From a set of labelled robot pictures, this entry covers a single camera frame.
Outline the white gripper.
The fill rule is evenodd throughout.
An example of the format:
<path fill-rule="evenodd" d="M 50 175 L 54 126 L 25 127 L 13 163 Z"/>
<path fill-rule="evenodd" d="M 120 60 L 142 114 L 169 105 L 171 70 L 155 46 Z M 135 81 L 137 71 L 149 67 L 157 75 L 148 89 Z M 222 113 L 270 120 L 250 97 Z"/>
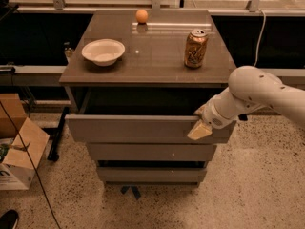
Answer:
<path fill-rule="evenodd" d="M 198 140 L 212 133 L 212 127 L 223 129 L 231 124 L 238 115 L 233 97 L 215 95 L 205 105 L 200 106 L 194 115 L 202 116 L 188 133 L 188 138 Z"/>

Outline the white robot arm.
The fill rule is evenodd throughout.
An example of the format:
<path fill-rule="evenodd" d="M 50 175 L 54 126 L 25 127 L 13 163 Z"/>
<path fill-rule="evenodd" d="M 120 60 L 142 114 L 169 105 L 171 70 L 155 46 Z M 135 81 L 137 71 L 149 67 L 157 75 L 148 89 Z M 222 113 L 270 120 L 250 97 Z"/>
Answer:
<path fill-rule="evenodd" d="M 229 76 L 228 87 L 194 113 L 199 120 L 188 133 L 198 140 L 231 124 L 239 115 L 268 107 L 305 128 L 305 91 L 282 83 L 257 67 L 242 66 Z"/>

